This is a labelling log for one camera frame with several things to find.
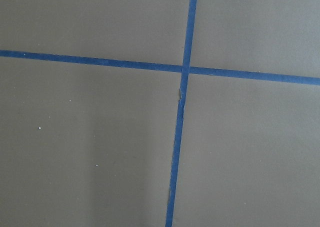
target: gray surface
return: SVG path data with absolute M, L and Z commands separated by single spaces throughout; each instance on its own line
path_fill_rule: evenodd
M 319 86 L 189 76 L 173 226 L 320 226 L 319 102 Z
M 320 77 L 319 0 L 198 0 L 193 66 Z
M 189 0 L 0 0 L 0 49 L 182 64 Z
M 4 57 L 0 69 L 0 226 L 165 225 L 178 73 Z

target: vertical blue line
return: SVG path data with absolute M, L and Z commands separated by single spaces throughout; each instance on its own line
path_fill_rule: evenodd
M 174 145 L 173 145 L 173 154 L 172 154 L 172 163 L 171 163 L 170 193 L 169 193 L 168 206 L 166 210 L 165 227 L 172 227 L 173 216 L 174 216 L 179 157 L 180 157 L 180 146 L 181 146 L 181 140 L 182 140 L 183 124 L 184 124 L 184 111 L 185 111 L 185 103 L 186 103 L 186 96 L 187 96 L 192 40 L 194 35 L 196 6 L 197 6 L 197 0 L 189 1 L 189 11 L 188 11 L 187 24 L 186 24 L 184 52 L 183 52 L 183 64 L 182 64 L 182 71 L 181 71 L 180 100 L 178 102 L 178 110 L 176 115 L 176 126 L 175 126 Z

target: blue tape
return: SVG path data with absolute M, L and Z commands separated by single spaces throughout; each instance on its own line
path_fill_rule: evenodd
M 169 200 L 168 200 L 168 205 L 166 210 L 165 227 L 172 227 L 173 216 L 174 216 L 180 147 L 181 147 L 181 140 L 182 140 L 183 125 L 184 125 L 184 111 L 185 111 L 185 103 L 186 103 L 186 97 L 187 97 L 191 49 L 192 49 L 192 41 L 193 41 L 195 17 L 196 17 L 196 6 L 197 6 L 197 0 L 189 0 L 188 19 L 187 19 L 187 25 L 186 25 L 184 52 L 183 52 L 183 64 L 182 64 L 182 70 L 181 70 L 180 100 L 178 102 L 178 110 L 176 115 L 176 126 L 175 126 L 174 145 L 173 145 L 173 154 L 172 154 L 172 163 L 171 163 L 171 177 L 170 177 L 170 186 L 169 186 L 170 192 L 169 192 Z
M 296 84 L 305 84 L 305 85 L 317 85 L 317 86 L 320 85 L 320 78 L 276 74 L 276 73 L 247 72 L 247 71 L 240 71 L 240 70 L 203 68 L 203 67 L 192 67 L 192 66 L 189 69 L 189 73 L 197 74 L 197 75 L 222 76 L 222 77 L 242 78 L 242 79 L 251 79 L 251 80 L 296 83 Z
M 90 57 L 79 57 L 79 56 L 70 56 L 70 55 L 57 55 L 57 54 L 49 54 L 49 53 L 30 53 L 30 52 L 22 52 L 22 51 L 0 50 L 0 56 L 32 59 L 32 60 L 42 60 L 42 61 L 56 61 L 56 62 L 97 65 L 97 66 L 112 66 L 112 67 L 122 67 L 122 68 L 131 68 L 131 69 L 143 69 L 143 70 L 153 70 L 153 71 L 167 71 L 167 72 L 178 72 L 178 73 L 181 73 L 182 71 L 181 70 L 182 67 L 180 65 L 134 62 L 134 61 L 124 61 L 124 60 L 116 60 L 116 59 L 90 58 Z

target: blue grout line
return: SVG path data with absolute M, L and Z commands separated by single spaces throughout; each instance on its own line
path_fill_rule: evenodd
M 183 64 L 181 69 L 180 82 L 180 100 L 178 101 L 178 110 L 176 115 L 176 126 L 174 134 L 174 145 L 171 163 L 171 177 L 169 185 L 169 200 L 166 210 L 165 227 L 172 227 L 175 209 L 176 188 L 178 179 L 180 147 L 182 140 L 182 131 L 184 125 L 184 111 L 187 96 L 188 77 L 190 68 L 190 58 L 192 41 L 194 35 L 195 17 L 196 17 L 197 0 L 189 1 L 188 19 L 186 24 Z
M 12 51 L 12 50 L 0 50 L 0 56 L 32 59 L 32 60 L 42 60 L 42 61 L 56 61 L 56 62 L 97 65 L 97 66 L 112 66 L 112 67 L 122 67 L 122 68 L 131 68 L 131 69 L 178 72 L 178 73 L 181 73 L 181 68 L 182 68 L 180 65 L 173 65 L 173 64 L 134 62 L 134 61 L 125 61 L 125 60 L 116 60 L 116 59 L 79 57 L 79 56 L 70 56 L 70 55 L 49 54 L 49 53 L 31 53 L 31 52 Z
M 203 68 L 203 67 L 192 67 L 192 66 L 190 67 L 189 73 L 198 74 L 198 75 L 222 76 L 222 77 L 242 78 L 242 79 L 251 79 L 251 80 L 276 81 L 276 82 L 320 86 L 320 78 L 276 74 L 276 73 L 248 72 L 248 71 L 240 71 L 240 70 Z

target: horizontal blue line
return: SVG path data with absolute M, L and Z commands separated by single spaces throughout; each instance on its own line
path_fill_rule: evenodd
M 31 52 L 22 52 L 22 51 L 13 51 L 13 50 L 0 50 L 0 56 L 32 59 L 32 60 L 42 60 L 42 61 L 57 61 L 57 62 L 77 63 L 77 64 L 86 64 L 86 65 L 97 65 L 97 66 L 112 66 L 112 67 L 122 67 L 122 68 L 131 68 L 131 69 L 167 71 L 167 72 L 177 72 L 177 73 L 181 73 L 182 71 L 182 67 L 180 65 L 172 65 L 172 64 L 146 63 L 146 62 L 135 62 L 135 61 L 125 61 L 125 60 L 105 59 L 105 58 L 57 55 L 57 54 L 49 54 L 49 53 L 31 53 Z
M 190 66 L 189 73 L 197 74 L 197 75 L 222 76 L 222 77 L 232 77 L 232 78 L 241 78 L 241 79 L 276 81 L 276 82 L 320 86 L 320 78 L 276 74 L 276 73 L 248 72 L 248 71 L 240 71 L 240 70 L 203 68 L 203 67 L 192 67 L 192 66 Z

